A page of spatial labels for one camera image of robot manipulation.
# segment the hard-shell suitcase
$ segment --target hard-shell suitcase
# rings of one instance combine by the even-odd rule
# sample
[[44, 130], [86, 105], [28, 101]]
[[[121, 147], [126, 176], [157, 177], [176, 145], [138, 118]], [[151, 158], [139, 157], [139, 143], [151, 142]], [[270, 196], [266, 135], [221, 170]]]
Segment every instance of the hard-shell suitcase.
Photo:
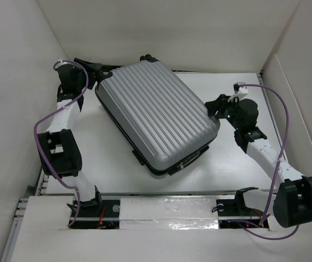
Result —
[[192, 163], [219, 130], [204, 103], [151, 55], [104, 75], [95, 93], [138, 161], [156, 176]]

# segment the white panel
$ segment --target white panel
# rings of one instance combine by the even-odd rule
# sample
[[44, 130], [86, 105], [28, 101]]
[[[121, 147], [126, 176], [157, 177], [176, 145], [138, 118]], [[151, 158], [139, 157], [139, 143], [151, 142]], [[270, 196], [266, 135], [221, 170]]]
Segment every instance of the white panel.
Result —
[[[202, 101], [233, 94], [233, 84], [244, 81], [258, 84], [256, 74], [178, 74]], [[259, 106], [258, 125], [278, 150], [279, 141], [260, 88], [249, 87], [247, 98]], [[131, 153], [125, 137], [111, 121], [92, 91], [85, 94], [82, 113], [73, 128], [82, 154], [87, 178], [102, 193], [189, 193], [226, 192], [255, 186], [269, 189], [271, 180], [262, 168], [239, 148], [233, 127], [221, 120], [218, 136], [209, 150], [197, 161], [173, 176], [154, 179]], [[48, 194], [68, 193], [58, 181], [50, 178]]]
[[298, 0], [38, 0], [64, 51], [105, 64], [258, 72]]
[[[63, 217], [66, 211], [60, 206], [64, 206], [67, 199], [57, 196], [49, 196], [51, 201], [42, 196], [36, 198], [36, 202], [33, 202], [34, 198], [30, 199], [28, 208], [34, 208], [27, 209], [24, 218], [25, 221], [28, 215], [31, 216], [33, 223], [28, 226], [23, 223], [12, 262], [312, 261], [312, 223], [302, 226], [294, 237], [283, 241], [258, 239], [242, 229], [73, 230], [61, 229], [61, 226], [54, 229], [53, 218], [42, 216], [38, 210], [47, 209], [47, 213], [54, 212], [57, 217]], [[286, 235], [285, 231], [265, 229], [254, 232], [269, 237]]]
[[[281, 46], [269, 63], [264, 81], [287, 99], [291, 107], [291, 135], [287, 153], [291, 163], [312, 175], [312, 1], [301, 1]], [[276, 101], [272, 107], [281, 113]], [[276, 119], [284, 128], [284, 119]]]
[[35, 1], [0, 0], [0, 260], [18, 199], [37, 179], [32, 128], [55, 106], [58, 56], [64, 53]]

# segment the wall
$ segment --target wall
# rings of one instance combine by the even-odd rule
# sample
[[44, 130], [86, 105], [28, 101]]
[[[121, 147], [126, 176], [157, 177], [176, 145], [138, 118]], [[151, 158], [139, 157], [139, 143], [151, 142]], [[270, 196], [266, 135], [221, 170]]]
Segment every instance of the wall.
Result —
[[[301, 1], [263, 80], [285, 97], [290, 108], [290, 162], [312, 176], [312, 1]], [[273, 96], [269, 99], [275, 115], [282, 116], [279, 102]], [[277, 124], [284, 130], [285, 119], [278, 118]]]
[[70, 58], [259, 72], [298, 0], [37, 0]]
[[58, 56], [34, 0], [0, 0], [0, 260], [17, 201], [39, 172], [32, 128], [55, 105]]

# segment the purple hose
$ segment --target purple hose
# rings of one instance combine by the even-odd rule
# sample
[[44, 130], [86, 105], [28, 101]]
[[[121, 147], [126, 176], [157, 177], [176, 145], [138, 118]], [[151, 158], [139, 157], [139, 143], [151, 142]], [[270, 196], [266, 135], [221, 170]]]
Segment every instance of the purple hose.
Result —
[[270, 87], [266, 87], [266, 86], [263, 86], [263, 85], [256, 85], [256, 84], [244, 84], [244, 85], [240, 85], [240, 87], [244, 87], [244, 86], [255, 86], [255, 87], [261, 87], [261, 88], [264, 88], [264, 89], [267, 89], [271, 92], [273, 92], [281, 101], [283, 107], [285, 108], [285, 112], [286, 112], [286, 131], [285, 131], [285, 137], [283, 139], [283, 142], [282, 142], [282, 146], [281, 146], [281, 150], [280, 150], [280, 153], [278, 155], [278, 159], [277, 159], [277, 162], [276, 162], [276, 168], [275, 168], [275, 172], [274, 172], [274, 175], [272, 177], [272, 181], [271, 181], [271, 186], [270, 186], [270, 191], [269, 191], [269, 196], [268, 196], [268, 199], [267, 199], [267, 202], [266, 202], [266, 206], [265, 206], [265, 210], [264, 210], [264, 213], [262, 215], [262, 218], [259, 222], [259, 225], [262, 225], [263, 222], [266, 220], [267, 218], [267, 211], [270, 207], [270, 203], [271, 203], [271, 199], [272, 199], [272, 194], [273, 194], [273, 191], [274, 191], [274, 186], [275, 186], [275, 182], [276, 182], [276, 179], [277, 179], [277, 174], [278, 174], [278, 170], [280, 168], [280, 159], [283, 155], [283, 152], [285, 150], [285, 146], [286, 146], [286, 141], [287, 141], [287, 137], [288, 137], [288, 132], [289, 132], [289, 113], [288, 113], [288, 108], [287, 108], [287, 105], [286, 103], [284, 102], [283, 98], [280, 96], [279, 93], [277, 93], [274, 89], [271, 89]]
[[232, 219], [232, 220], [229, 220], [229, 222], [236, 222], [242, 229], [244, 229], [245, 231], [247, 231], [248, 233], [254, 235], [254, 236], [257, 236], [261, 239], [265, 239], [265, 240], [283, 240], [283, 239], [288, 239], [289, 237], [291, 237], [292, 235], [294, 235], [298, 229], [299, 229], [299, 225], [296, 226], [296, 228], [294, 228], [293, 232], [286, 235], [286, 236], [282, 236], [282, 237], [265, 237], [265, 236], [260, 236], [250, 230], [248, 230], [247, 228], [245, 228], [243, 225], [241, 225], [241, 223], [245, 223], [245, 224], [249, 224], [249, 225], [252, 225], [256, 228], [259, 228], [256, 224], [252, 223], [252, 222], [249, 222], [249, 221], [244, 221], [244, 220], [239, 220], [239, 219]]
[[75, 213], [75, 217], [74, 217], [74, 220], [69, 224], [69, 227], [75, 223], [76, 219], [77, 219], [77, 215], [79, 214], [79, 211], [80, 211], [80, 192], [79, 192], [79, 189], [77, 187], [73, 187], [73, 186], [68, 186], [67, 184], [65, 184], [65, 182], [60, 178], [60, 176], [56, 173], [56, 171], [54, 170], [53, 166], [51, 165], [51, 163], [49, 162], [48, 158], [46, 157], [43, 149], [41, 148], [41, 144], [40, 144], [40, 141], [38, 140], [38, 137], [37, 137], [37, 129], [38, 129], [38, 126], [46, 121], [48, 118], [54, 116], [56, 113], [59, 113], [60, 111], [62, 111], [65, 107], [67, 106], [70, 106], [72, 104], [74, 104], [78, 99], [80, 99], [80, 97], [83, 96], [83, 94], [87, 91], [87, 88], [88, 88], [88, 73], [87, 71], [85, 70], [85, 68], [83, 66], [81, 66], [80, 64], [74, 62], [74, 61], [69, 61], [69, 60], [62, 60], [62, 61], [58, 61], [56, 62], [54, 65], [53, 65], [53, 69], [56, 71], [56, 66], [58, 64], [61, 64], [61, 63], [64, 63], [64, 64], [71, 64], [73, 66], [76, 66], [78, 68], [81, 68], [83, 70], [83, 72], [85, 73], [86, 75], [86, 85], [85, 87], [83, 88], [82, 92], [80, 95], [78, 95], [75, 99], [73, 99], [72, 101], [70, 101], [68, 104], [66, 104], [65, 106], [57, 109], [56, 111], [50, 113], [49, 115], [45, 116], [44, 118], [42, 118], [41, 120], [39, 120], [35, 126], [34, 126], [34, 138], [35, 138], [35, 142], [36, 142], [36, 146], [37, 146], [37, 149], [38, 151], [40, 152], [44, 162], [46, 163], [46, 165], [48, 166], [49, 170], [51, 171], [52, 175], [54, 176], [54, 178], [56, 178], [60, 184], [62, 184], [63, 187], [67, 188], [67, 189], [74, 189], [76, 191], [76, 196], [77, 196], [77, 210], [76, 210], [76, 213]]

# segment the purple cable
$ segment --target purple cable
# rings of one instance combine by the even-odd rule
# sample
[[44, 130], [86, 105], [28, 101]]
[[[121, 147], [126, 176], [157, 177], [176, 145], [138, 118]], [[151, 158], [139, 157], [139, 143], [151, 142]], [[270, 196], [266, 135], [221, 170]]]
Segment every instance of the purple cable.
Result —
[[250, 224], [250, 225], [252, 225], [252, 226], [254, 226], [256, 228], [260, 228], [260, 227], [258, 227], [256, 224], [254, 224], [252, 222], [239, 220], [239, 219], [232, 219], [232, 220], [229, 220], [229, 222], [236, 222], [242, 229], [244, 229], [248, 233], [250, 233], [250, 234], [252, 234], [254, 236], [260, 237], [261, 239], [265, 239], [265, 240], [283, 240], [283, 239], [287, 239], [287, 238], [291, 237], [292, 235], [294, 235], [298, 231], [298, 228], [299, 228], [299, 225], [297, 225], [296, 228], [294, 228], [293, 232], [288, 234], [288, 235], [286, 235], [286, 236], [282, 236], [282, 237], [266, 237], [266, 236], [260, 236], [260, 235], [258, 235], [256, 233], [248, 230], [243, 225], [241, 225], [241, 223], [245, 223], [245, 224]]
[[265, 206], [265, 210], [264, 210], [264, 213], [263, 213], [263, 216], [259, 222], [259, 225], [262, 225], [264, 223], [264, 221], [267, 219], [267, 211], [270, 207], [270, 203], [271, 203], [271, 199], [272, 199], [272, 194], [273, 194], [273, 191], [274, 191], [274, 186], [275, 186], [275, 183], [276, 183], [276, 179], [277, 179], [277, 174], [278, 174], [278, 170], [280, 168], [280, 159], [283, 155], [283, 152], [285, 150], [285, 146], [286, 146], [286, 141], [287, 141], [287, 137], [288, 137], [288, 132], [289, 132], [289, 113], [288, 113], [288, 108], [287, 108], [287, 105], [286, 103], [284, 102], [283, 98], [280, 96], [279, 93], [277, 93], [274, 89], [271, 89], [270, 87], [266, 87], [266, 86], [263, 86], [263, 85], [256, 85], [256, 84], [244, 84], [244, 85], [240, 85], [240, 87], [244, 87], [244, 86], [254, 86], [254, 87], [261, 87], [261, 88], [264, 88], [264, 89], [267, 89], [271, 92], [273, 92], [281, 101], [283, 107], [285, 108], [285, 112], [286, 112], [286, 131], [285, 131], [285, 137], [283, 139], [283, 142], [282, 142], [282, 145], [281, 145], [281, 150], [280, 150], [280, 153], [278, 155], [278, 159], [277, 159], [277, 162], [276, 162], [276, 168], [275, 168], [275, 172], [274, 172], [274, 175], [272, 177], [272, 181], [271, 181], [271, 186], [270, 186], [270, 191], [269, 191], [269, 196], [268, 196], [268, 199], [267, 199], [267, 202], [266, 202], [266, 206]]
[[74, 62], [74, 61], [69, 61], [69, 60], [62, 60], [62, 61], [58, 61], [56, 62], [54, 65], [53, 65], [53, 69], [56, 71], [56, 66], [58, 64], [61, 64], [61, 63], [64, 63], [64, 64], [71, 64], [73, 66], [76, 66], [78, 68], [81, 68], [83, 70], [83, 72], [85, 73], [86, 75], [86, 85], [85, 87], [83, 88], [81, 94], [79, 94], [75, 99], [73, 99], [72, 101], [70, 101], [68, 104], [66, 104], [65, 106], [57, 109], [56, 111], [50, 113], [49, 115], [45, 116], [44, 118], [42, 118], [41, 120], [39, 120], [35, 126], [34, 126], [34, 137], [35, 137], [35, 142], [36, 142], [36, 146], [37, 146], [37, 149], [38, 151], [40, 152], [44, 162], [46, 163], [46, 165], [48, 166], [49, 170], [51, 171], [52, 175], [54, 176], [54, 178], [56, 178], [60, 184], [62, 184], [63, 187], [67, 188], [67, 189], [74, 189], [76, 191], [76, 196], [77, 196], [77, 210], [76, 210], [76, 213], [75, 213], [75, 217], [74, 217], [74, 220], [69, 224], [69, 227], [75, 223], [76, 219], [77, 219], [77, 215], [79, 214], [79, 211], [80, 211], [80, 192], [79, 192], [79, 189], [77, 187], [73, 187], [73, 186], [68, 186], [67, 184], [65, 184], [65, 182], [60, 178], [60, 176], [56, 173], [56, 171], [54, 170], [53, 166], [51, 165], [51, 163], [49, 162], [48, 158], [46, 157], [45, 155], [45, 152], [43, 151], [42, 147], [41, 147], [41, 144], [40, 144], [40, 141], [38, 140], [38, 137], [37, 137], [37, 129], [38, 129], [38, 126], [46, 121], [48, 118], [54, 116], [56, 113], [59, 113], [60, 111], [62, 111], [65, 107], [67, 106], [70, 106], [72, 104], [74, 104], [78, 99], [80, 99], [80, 97], [83, 96], [83, 94], [87, 91], [87, 88], [88, 88], [88, 73], [87, 71], [85, 70], [85, 68], [83, 66], [81, 66], [80, 64]]

